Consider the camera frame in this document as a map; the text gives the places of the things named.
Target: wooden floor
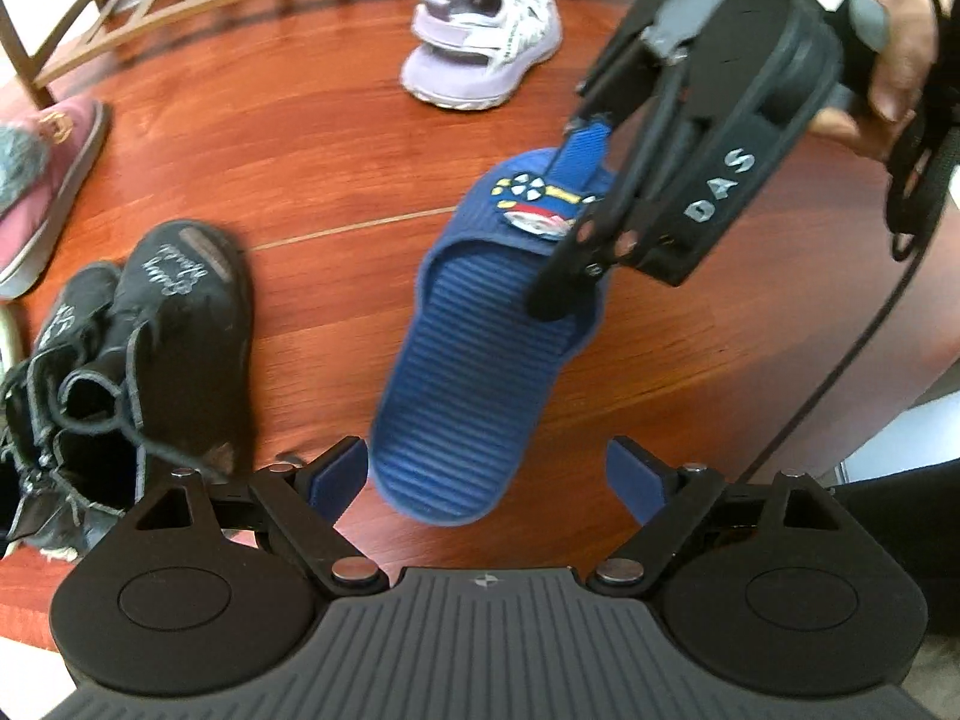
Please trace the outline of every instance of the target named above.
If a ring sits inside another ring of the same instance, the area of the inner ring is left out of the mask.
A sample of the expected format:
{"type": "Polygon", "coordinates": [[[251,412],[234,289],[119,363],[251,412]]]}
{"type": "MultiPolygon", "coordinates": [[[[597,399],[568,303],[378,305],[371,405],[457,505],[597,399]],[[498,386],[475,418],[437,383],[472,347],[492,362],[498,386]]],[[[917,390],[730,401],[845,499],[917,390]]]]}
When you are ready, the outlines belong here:
{"type": "MultiPolygon", "coordinates": [[[[451,206],[495,162],[557,143],[572,89],[630,0],[559,0],[562,50],[482,114],[430,108],[398,87],[414,2],[256,1],[64,79],[59,93],[93,91],[115,124],[45,282],[24,301],[30,330],[72,272],[122,260],[152,225],[224,225],[256,281],[261,463],[366,435],[411,317],[416,265],[451,206]]],[[[867,323],[901,272],[882,190],[876,165],[804,143],[688,285],[614,276],[599,337],[560,378],[493,514],[428,528],[368,488],[341,530],[392,574],[589,570],[632,531],[603,479],[609,437],[736,477],[867,323]]],[[[831,466],[960,356],[958,223],[951,208],[886,335],[764,473],[831,466]]],[[[0,635],[51,647],[46,610],[66,570],[27,550],[4,560],[0,635]]]]}

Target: round button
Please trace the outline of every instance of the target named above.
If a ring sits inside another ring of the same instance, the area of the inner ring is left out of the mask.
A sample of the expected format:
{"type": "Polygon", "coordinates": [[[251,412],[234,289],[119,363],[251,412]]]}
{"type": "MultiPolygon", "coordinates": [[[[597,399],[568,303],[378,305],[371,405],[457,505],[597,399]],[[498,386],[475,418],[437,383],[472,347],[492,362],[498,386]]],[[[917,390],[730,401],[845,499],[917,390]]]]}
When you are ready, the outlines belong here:
{"type": "Polygon", "coordinates": [[[856,590],[817,568],[778,568],[747,585],[747,604],[761,619],[789,631],[825,631],[857,610],[856,590]]]}
{"type": "Polygon", "coordinates": [[[596,573],[607,584],[635,584],[643,579],[643,565],[627,557],[608,557],[597,565],[596,573]]]}
{"type": "Polygon", "coordinates": [[[376,579],[379,566],[369,557],[341,557],[335,560],[331,573],[341,584],[365,584],[376,579]]]}
{"type": "Polygon", "coordinates": [[[185,631],[210,622],[230,603],[230,585],[201,568],[160,568],[128,581],[120,608],[152,631],[185,631]]]}

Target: human hand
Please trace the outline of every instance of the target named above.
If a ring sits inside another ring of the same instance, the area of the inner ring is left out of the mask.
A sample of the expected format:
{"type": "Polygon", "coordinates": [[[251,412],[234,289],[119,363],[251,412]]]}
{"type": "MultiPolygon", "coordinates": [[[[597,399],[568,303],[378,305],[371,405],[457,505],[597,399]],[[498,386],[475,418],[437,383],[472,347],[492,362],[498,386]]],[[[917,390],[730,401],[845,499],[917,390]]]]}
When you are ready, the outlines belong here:
{"type": "MultiPolygon", "coordinates": [[[[913,118],[926,76],[937,58],[937,25],[930,0],[877,0],[889,14],[890,40],[874,65],[870,113],[855,119],[824,108],[810,122],[813,135],[843,143],[861,156],[885,160],[913,118]]],[[[949,13],[953,0],[940,0],[949,13]]]]}

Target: cartoon patch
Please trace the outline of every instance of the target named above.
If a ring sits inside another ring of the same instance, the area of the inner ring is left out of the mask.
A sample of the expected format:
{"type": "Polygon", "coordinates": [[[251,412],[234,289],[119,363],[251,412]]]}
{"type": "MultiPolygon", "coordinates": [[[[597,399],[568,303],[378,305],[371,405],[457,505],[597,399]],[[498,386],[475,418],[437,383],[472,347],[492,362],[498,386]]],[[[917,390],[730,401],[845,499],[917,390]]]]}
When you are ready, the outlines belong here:
{"type": "Polygon", "coordinates": [[[584,206],[600,199],[596,194],[576,194],[548,184],[534,172],[501,178],[491,189],[491,196],[507,223],[549,241],[559,241],[584,206]]]}

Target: lavender sneaker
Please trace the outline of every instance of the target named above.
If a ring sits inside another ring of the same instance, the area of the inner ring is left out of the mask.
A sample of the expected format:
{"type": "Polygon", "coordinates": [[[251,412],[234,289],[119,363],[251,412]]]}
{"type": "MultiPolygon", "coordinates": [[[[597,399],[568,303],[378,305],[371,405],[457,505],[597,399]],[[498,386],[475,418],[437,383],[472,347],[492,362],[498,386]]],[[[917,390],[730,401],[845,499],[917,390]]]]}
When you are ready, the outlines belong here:
{"type": "Polygon", "coordinates": [[[422,44],[400,82],[418,100],[458,111],[505,103],[563,39],[553,0],[421,0],[413,32],[422,44]]]}

